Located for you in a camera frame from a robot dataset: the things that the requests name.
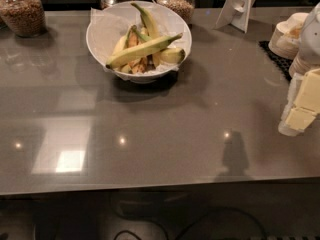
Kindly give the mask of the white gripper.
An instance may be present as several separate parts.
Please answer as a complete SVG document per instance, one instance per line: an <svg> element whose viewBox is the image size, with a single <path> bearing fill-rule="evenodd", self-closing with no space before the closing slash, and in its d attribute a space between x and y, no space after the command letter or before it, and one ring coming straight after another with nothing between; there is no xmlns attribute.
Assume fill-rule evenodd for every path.
<svg viewBox="0 0 320 240"><path fill-rule="evenodd" d="M308 128L319 113L320 69L310 70L304 75L295 73L289 85L287 104L278 131L285 136L295 137Z"/></svg>

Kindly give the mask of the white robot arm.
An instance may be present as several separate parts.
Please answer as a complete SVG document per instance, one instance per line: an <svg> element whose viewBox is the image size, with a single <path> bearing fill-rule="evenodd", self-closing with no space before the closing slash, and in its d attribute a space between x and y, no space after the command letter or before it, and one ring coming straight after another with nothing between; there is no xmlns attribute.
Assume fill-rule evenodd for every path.
<svg viewBox="0 0 320 240"><path fill-rule="evenodd" d="M320 3L308 14L299 36L299 50L278 131L286 136L303 133L320 114Z"/></svg>

